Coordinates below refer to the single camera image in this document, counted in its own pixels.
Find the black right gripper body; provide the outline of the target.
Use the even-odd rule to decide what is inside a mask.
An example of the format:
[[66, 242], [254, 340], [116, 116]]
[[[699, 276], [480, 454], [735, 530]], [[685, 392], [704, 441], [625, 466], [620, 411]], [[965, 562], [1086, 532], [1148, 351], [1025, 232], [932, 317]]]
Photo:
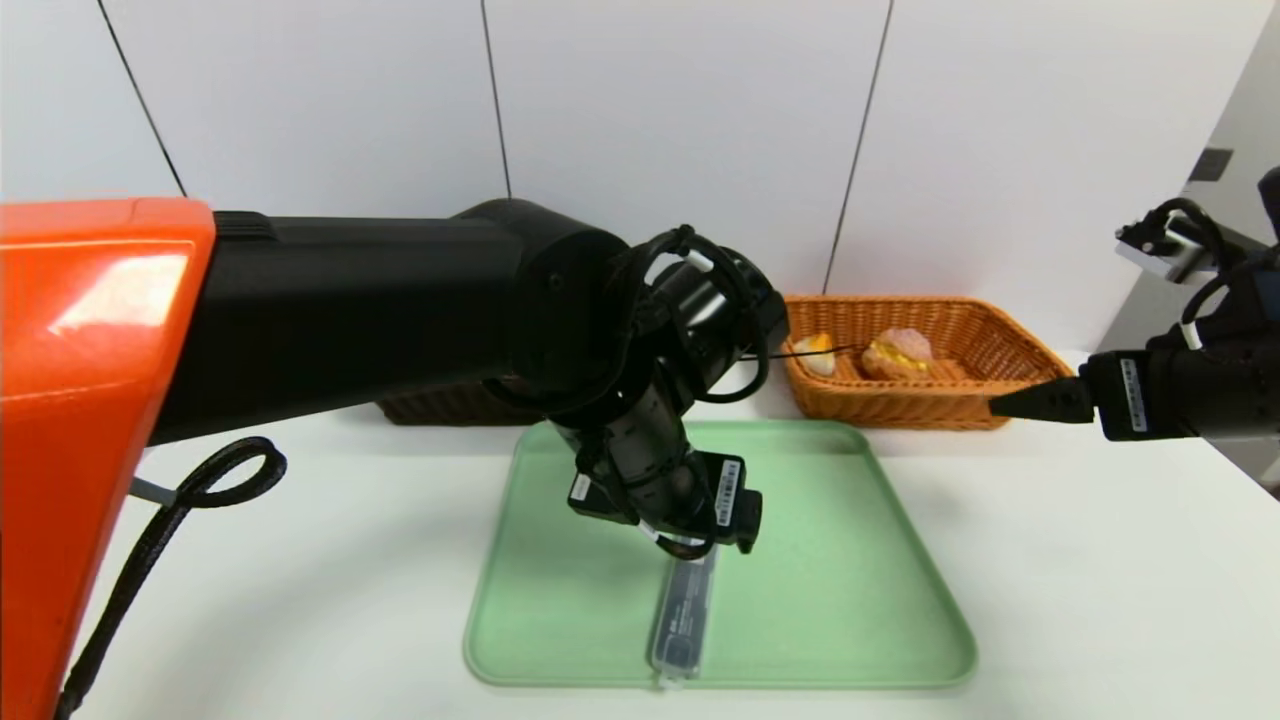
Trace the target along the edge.
[[1097, 354], [1080, 378], [1112, 442], [1276, 437], [1276, 345]]

